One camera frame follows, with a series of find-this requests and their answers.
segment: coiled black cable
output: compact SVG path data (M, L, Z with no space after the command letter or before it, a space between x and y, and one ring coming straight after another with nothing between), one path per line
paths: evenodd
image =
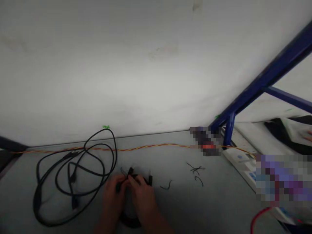
M86 148L86 145L87 143L97 134L99 134L100 132L102 131L105 131L105 130L108 130L112 133L112 136L113 136L113 139L114 139L114 144L115 144L115 152L116 152L116 157L114 156L114 152L113 152L113 149L107 145L107 144L104 144L104 143L99 143L99 144L95 144L93 146L91 146L90 148ZM111 165L111 169L108 173L105 173L105 166L103 164L103 162L101 161L101 159L99 159L97 156L93 155L92 153L90 153L89 151L95 147L95 146L99 146L99 145L104 145L104 146L107 146L110 150L111 150L111 154L112 154L112 165ZM40 163L42 162L42 160L44 160L45 158L51 156L51 155L54 155L54 154L58 154L58 153L62 153L62 152L66 152L66 151L70 151L68 154L66 154L63 158L61 158L60 160L58 160L56 163L54 163L46 172L45 174L40 178L40 175L39 175L39 167L40 167ZM68 223L70 222L71 220L73 220L75 217L77 217L79 214L81 214L89 205L90 203L93 201L93 199L95 198L95 196L97 195L98 191L100 190L101 186L105 184L105 182L107 181L107 179L109 178L109 176L111 175L111 173L113 172L113 170L115 169L115 166L116 166L116 163L117 163L117 146L116 146L116 140L115 140L115 136L113 134L113 132L110 130L110 129L102 129L98 132L96 132L95 134L93 134L85 143L84 143L84 147L83 147L83 150L79 151L79 152L72 152L73 150L66 150L66 151L61 151L61 152L54 152L54 153L51 153L47 156L44 156L42 159L39 160L39 162L37 163L37 166L36 166L36 177L37 177L37 188L35 190L35 194L34 194L34 197L33 197L33 203L32 203L32 207L33 207L33 212L35 214L35 217L36 219L38 220L38 222L40 222L42 225L44 226L47 226L47 227L55 227L55 226L60 226L60 225L63 225L65 223ZM100 173L96 173L94 171L91 171L83 166L81 166L79 163L82 159L82 157L85 155L85 154L88 154L90 156L92 156L93 158L97 159L101 166L102 166L102 174ZM75 162L70 162L72 159L74 159L75 157L77 157L78 155L80 155L80 158L78 159L77 163ZM40 207L42 205L42 186L46 180L46 178L49 176L49 174L53 171L53 169L55 169L59 164L61 164L61 167L58 169L57 173L56 173L56 176L55 176L55 185L57 187L57 189L65 194L65 195L68 195L68 196L71 196L71 205L72 205L72 208L73 209L76 209L78 208L79 206L79 202L78 202L78 197L82 197L82 196L86 196L86 195L89 195L89 194L93 194L92 198L89 200L89 202L81 209L79 210L78 212L76 212L74 215L68 217L68 218L64 218L63 220L60 220L60 221L55 221L55 222L50 222L50 221L46 221L39 213L39 210L40 210ZM60 186L59 186L59 183L58 183L58 175L59 175L59 172L62 170L62 168L67 164L67 178L68 178L68 185L69 185L69 188L70 188L70 192L67 192L65 190L63 190ZM74 171L72 174L70 174L70 165L74 165ZM100 176L101 177L101 182L99 184L99 186L97 186L95 189L92 189L88 192L84 192L84 193L74 193L73 192L73 189L72 189L72 183L74 183L76 181L76 171L77 171L77 168L80 168L86 172L89 172L93 175L96 175L96 176Z

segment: blue metal bar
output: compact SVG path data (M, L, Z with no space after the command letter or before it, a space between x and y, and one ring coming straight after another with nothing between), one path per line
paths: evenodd
M261 72L257 78L213 121L212 131L225 123L231 113L238 114L263 94L263 88L276 83L281 77L312 52L312 21L293 41Z
M283 90L274 87L265 88L264 91L272 96L275 96L285 102L288 102L302 110L310 112L312 114L312 102L299 98L295 95L287 93Z
M232 132L234 128L235 113L231 113L227 118L227 126L225 128L223 145L231 145Z

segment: white power strip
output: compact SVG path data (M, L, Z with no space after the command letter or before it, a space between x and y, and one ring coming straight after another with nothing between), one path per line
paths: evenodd
M227 160L233 164L250 187L256 192L256 160L250 154L235 148L224 150L223 154ZM286 209L277 207L272 209L270 212L279 221L296 225Z

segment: white wall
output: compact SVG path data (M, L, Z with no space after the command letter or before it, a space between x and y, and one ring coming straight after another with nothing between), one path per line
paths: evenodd
M0 136L206 126L312 18L311 0L194 1L2 0Z

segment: gray floor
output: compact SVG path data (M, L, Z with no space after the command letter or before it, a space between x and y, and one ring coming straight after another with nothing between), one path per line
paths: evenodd
M112 140L101 141L113 146ZM129 149L150 144L177 143L194 144L189 131L135 136L117 139L119 149ZM42 147L45 150L61 150L82 146L83 143ZM106 168L111 164L108 151L95 151L101 156ZM52 156L41 166L43 174L53 162L65 153ZM32 199L36 188L35 166L43 153L24 154L0 180L0 233L91 233L101 214L101 190L91 205L72 222L54 228L46 228L39 224L32 210ZM190 167L202 166L200 178L204 183L195 181ZM96 160L85 157L85 167L101 171ZM120 167L128 170L134 167L135 172L148 176L153 175L153 187L158 205L177 233L250 233L252 217L261 210L255 193L242 179L239 173L223 156L205 157L198 149L162 146L119 152L114 173L120 173ZM43 189L43 200L48 200L40 212L46 219L60 219L70 215L71 200L60 194L55 188L54 175L47 179ZM159 186L167 186L173 180L170 190ZM60 185L68 189L66 170L59 179ZM98 185L99 178L80 171L74 187L76 192L86 191ZM118 225L118 233L141 233L142 230L131 230ZM269 214L263 215L257 224L255 233L284 233L279 223Z

